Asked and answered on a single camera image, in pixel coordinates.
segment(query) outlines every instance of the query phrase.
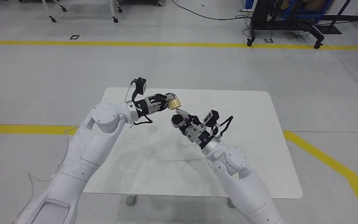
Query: beige tape roll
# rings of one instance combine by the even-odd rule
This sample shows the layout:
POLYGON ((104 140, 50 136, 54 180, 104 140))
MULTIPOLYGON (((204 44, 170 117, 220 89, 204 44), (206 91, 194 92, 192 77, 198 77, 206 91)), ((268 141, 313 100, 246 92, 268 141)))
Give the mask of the beige tape roll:
POLYGON ((181 103, 180 103, 180 100, 178 98, 172 100, 172 101, 169 101, 168 102, 168 107, 170 110, 174 110, 174 109, 177 109, 179 107, 181 107, 181 103))

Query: concrete floor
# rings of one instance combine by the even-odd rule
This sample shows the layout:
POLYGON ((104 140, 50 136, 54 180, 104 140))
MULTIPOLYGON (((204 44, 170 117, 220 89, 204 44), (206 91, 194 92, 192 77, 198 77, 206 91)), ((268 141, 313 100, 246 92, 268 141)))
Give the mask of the concrete floor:
MULTIPOLYGON (((242 1, 179 4, 212 17, 234 17, 242 1)), ((0 40, 170 41, 246 43, 242 20, 211 21, 176 7, 123 5, 114 24, 106 1, 0 2, 0 40)), ((358 23, 340 24, 327 45, 357 45, 358 23)), ((255 43, 270 36, 263 32, 255 43)), ((276 44, 313 45, 288 32, 276 44)), ((78 125, 107 87, 138 76, 152 88, 259 90, 270 93, 283 130, 296 134, 358 173, 356 51, 0 45, 0 124, 78 125)), ((358 200, 347 180, 287 141, 303 189, 297 200, 275 200, 287 223, 356 223, 358 200)), ((47 178, 65 153, 65 136, 0 135, 0 223, 10 223, 30 197, 26 171, 47 178)), ((35 182, 35 196, 47 183, 35 182)), ((83 194, 76 223, 248 223, 224 198, 83 194)))

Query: floor marking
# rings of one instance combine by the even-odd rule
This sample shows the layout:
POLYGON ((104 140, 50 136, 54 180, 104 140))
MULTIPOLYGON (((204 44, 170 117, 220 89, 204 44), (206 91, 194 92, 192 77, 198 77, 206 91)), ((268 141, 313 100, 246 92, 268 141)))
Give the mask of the floor marking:
MULTIPOLYGON (((41 41, 41 40, 0 40, 0 45, 60 45, 60 46, 133 46, 133 47, 192 47, 192 48, 261 48, 315 50, 313 45, 294 44, 253 44, 246 43, 201 43, 201 42, 133 42, 133 41, 41 41)), ((321 46, 320 50, 358 50, 358 45, 321 46)))
POLYGON ((358 175, 356 173, 354 173, 352 170, 350 170, 340 162, 336 161, 331 156, 325 154, 318 148, 306 142, 295 133, 285 130, 284 136, 286 140, 295 143, 298 147, 304 149, 312 156, 314 156, 315 158, 317 158, 318 160, 320 160, 321 162, 323 162, 324 164, 326 164, 327 166, 336 170, 339 174, 344 176, 348 180, 349 184, 351 185, 351 188, 353 189, 353 192, 355 193, 358 199, 358 175))
POLYGON ((0 124, 0 134, 75 134, 76 126, 0 124))
MULTIPOLYGON (((68 135, 73 135, 76 132, 76 126, 61 126, 61 125, 17 125, 17 124, 0 124, 0 134, 62 134, 65 135, 65 131, 68 131, 68 135)), ((336 161, 334 158, 325 154, 318 148, 314 147, 312 144, 306 142, 300 138, 295 133, 285 130, 284 131, 285 139, 295 143, 298 147, 304 149, 312 156, 329 166, 330 168, 336 170, 339 174, 344 176, 353 192, 355 193, 358 199, 358 175, 352 170, 336 161)))

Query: white table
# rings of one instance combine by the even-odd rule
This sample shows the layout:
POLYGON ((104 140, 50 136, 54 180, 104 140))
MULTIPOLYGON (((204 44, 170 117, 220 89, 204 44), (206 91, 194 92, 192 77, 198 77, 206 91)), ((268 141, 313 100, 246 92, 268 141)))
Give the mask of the white table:
MULTIPOLYGON (((120 103, 126 91, 127 88, 108 88, 102 101, 120 103)), ((302 197, 267 92, 147 89, 145 95, 168 92, 178 96, 182 109, 200 119, 211 109, 219 112, 220 122, 233 115, 222 140, 243 151, 273 198, 302 197)), ((227 197, 200 148, 172 126, 173 114, 165 110, 150 116, 152 124, 132 128, 127 125, 84 192, 227 197)))

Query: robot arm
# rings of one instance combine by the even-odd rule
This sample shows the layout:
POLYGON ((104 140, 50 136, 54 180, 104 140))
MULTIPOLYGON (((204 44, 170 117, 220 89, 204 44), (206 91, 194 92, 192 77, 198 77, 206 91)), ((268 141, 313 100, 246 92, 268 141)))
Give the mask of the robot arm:
POLYGON ((172 117, 173 126, 199 145, 237 210, 252 224, 284 224, 270 193, 256 172, 247 165, 245 155, 220 140, 233 117, 219 125, 216 123, 219 114, 215 110, 204 118, 204 123, 184 110, 177 109, 176 112, 172 117), (226 127, 216 136, 224 124, 226 127), (211 132, 206 130, 207 127, 211 128, 211 132))
POLYGON ((133 82, 136 88, 131 101, 118 105, 101 102, 90 111, 69 142, 66 157, 50 186, 24 208, 16 224, 75 223, 79 197, 91 176, 106 161, 124 125, 151 123, 135 121, 181 106, 172 93, 135 101, 137 94, 144 94, 146 80, 138 78, 133 82))

